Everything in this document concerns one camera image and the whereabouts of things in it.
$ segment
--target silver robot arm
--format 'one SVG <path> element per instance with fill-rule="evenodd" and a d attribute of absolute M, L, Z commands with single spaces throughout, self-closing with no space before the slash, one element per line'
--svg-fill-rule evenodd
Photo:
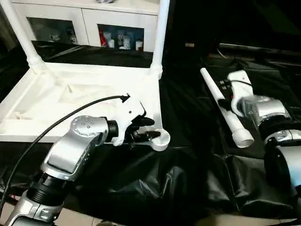
<path fill-rule="evenodd" d="M 41 166 L 41 176 L 23 193 L 5 226 L 53 225 L 73 182 L 81 174 L 95 147 L 105 142 L 121 145 L 132 121 L 143 117 L 145 113 L 142 104 L 130 97 L 122 103 L 116 120 L 91 116 L 75 118 L 69 131 L 50 149 Z M 155 131 L 155 137 L 150 137 L 148 131 L 143 144 L 163 151 L 168 146 L 170 136 L 163 129 Z"/>
<path fill-rule="evenodd" d="M 264 141 L 267 180 L 284 192 L 293 191 L 301 197 L 301 123 L 293 120 L 280 100 L 254 95 L 245 71 L 230 73 L 228 81 L 233 92 L 232 111 L 250 119 Z"/>

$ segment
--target cabinet shelf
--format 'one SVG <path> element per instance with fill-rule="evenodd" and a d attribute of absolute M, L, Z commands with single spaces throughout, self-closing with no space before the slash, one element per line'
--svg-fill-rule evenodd
<path fill-rule="evenodd" d="M 116 0 L 114 3 L 96 3 L 95 0 L 12 0 L 13 3 L 26 3 L 48 6 L 88 8 L 115 12 L 158 15 L 159 0 Z"/>

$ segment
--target white pvc pipe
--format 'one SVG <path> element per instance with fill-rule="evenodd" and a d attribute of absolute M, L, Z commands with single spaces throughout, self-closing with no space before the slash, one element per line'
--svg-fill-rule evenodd
<path fill-rule="evenodd" d="M 10 0 L 0 0 L 0 4 L 27 56 L 29 67 L 33 67 L 34 69 L 44 67 L 44 62 L 38 55 L 24 28 L 22 27 L 22 24 L 12 2 Z"/>
<path fill-rule="evenodd" d="M 211 78 L 206 68 L 201 69 L 201 74 L 203 75 L 203 78 L 218 105 L 218 100 L 225 99 L 225 97 L 223 96 L 222 92 Z M 236 146 L 239 148 L 250 146 L 254 142 L 254 139 L 250 134 L 250 132 L 246 130 L 244 126 L 241 124 L 238 117 L 233 112 L 227 111 L 226 109 L 220 106 L 219 109 L 232 132 L 232 137 Z"/>
<path fill-rule="evenodd" d="M 152 72 L 155 71 L 159 73 L 159 79 L 161 79 L 162 76 L 162 56 L 163 56 L 163 49 L 164 49 L 167 19 L 168 19 L 169 2 L 170 0 L 160 1 L 155 49 L 152 57 L 152 63 L 150 66 Z"/>

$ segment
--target floor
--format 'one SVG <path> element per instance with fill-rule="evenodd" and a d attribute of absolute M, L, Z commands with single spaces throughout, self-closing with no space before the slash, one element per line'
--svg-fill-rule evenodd
<path fill-rule="evenodd" d="M 10 204 L 5 204 L 3 213 L 0 219 L 0 224 L 4 224 L 7 218 L 9 217 L 11 211 L 13 210 L 13 206 Z M 209 218 L 205 218 L 200 220 L 196 226 L 270 226 L 277 225 L 279 223 L 284 223 L 288 221 L 292 221 L 293 219 L 262 219 L 262 218 L 248 218 L 234 215 L 218 215 L 212 216 Z M 102 220 L 80 214 L 68 209 L 63 209 L 58 220 L 55 221 L 55 225 L 57 226 L 97 226 L 101 223 Z"/>

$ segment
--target black cable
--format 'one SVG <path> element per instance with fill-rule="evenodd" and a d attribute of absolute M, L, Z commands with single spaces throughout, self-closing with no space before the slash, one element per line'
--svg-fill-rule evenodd
<path fill-rule="evenodd" d="M 245 81 L 240 81 L 240 80 L 226 80 L 225 82 L 240 82 L 240 83 L 243 83 L 243 84 L 245 84 L 245 85 L 249 85 L 249 86 L 252 86 L 252 84 L 251 83 L 248 83 L 248 82 L 245 82 Z"/>
<path fill-rule="evenodd" d="M 0 217 L 1 217 L 1 214 L 2 214 L 2 210 L 3 210 L 3 206 L 5 204 L 5 200 L 7 199 L 9 193 L 9 189 L 10 189 L 10 185 L 11 185 L 11 182 L 12 182 L 12 179 L 14 177 L 14 175 L 16 174 L 16 171 L 21 163 L 21 161 L 23 160 L 23 158 L 29 153 L 29 151 L 50 131 L 52 130 L 54 127 L 56 127 L 58 124 L 60 124 L 61 122 L 63 122 L 64 120 L 68 119 L 69 117 L 73 116 L 74 114 L 80 112 L 81 110 L 87 108 L 87 107 L 90 107 L 91 105 L 94 105 L 94 104 L 97 104 L 97 103 L 100 103 L 102 101 L 106 101 L 106 100 L 112 100 L 112 99 L 121 99 L 122 102 L 126 101 L 127 99 L 129 98 L 129 96 L 112 96 L 112 97 L 105 97 L 105 98 L 102 98 L 102 99 L 98 99 L 98 100 L 95 100 L 95 101 L 92 101 L 90 102 L 89 104 L 86 104 L 82 107 L 80 107 L 79 109 L 71 112 L 70 114 L 64 116 L 63 118 L 61 118 L 60 120 L 58 120 L 57 122 L 55 122 L 54 124 L 52 124 L 50 127 L 48 127 L 44 132 L 42 132 L 33 142 L 32 144 L 25 150 L 25 152 L 21 155 L 21 157 L 19 158 L 19 160 L 17 161 L 17 163 L 15 164 L 9 178 L 8 178 L 8 182 L 5 186 L 5 189 L 4 189 L 4 192 L 3 192 L 3 196 L 2 196 L 2 199 L 1 199 L 1 202 L 0 202 Z"/>

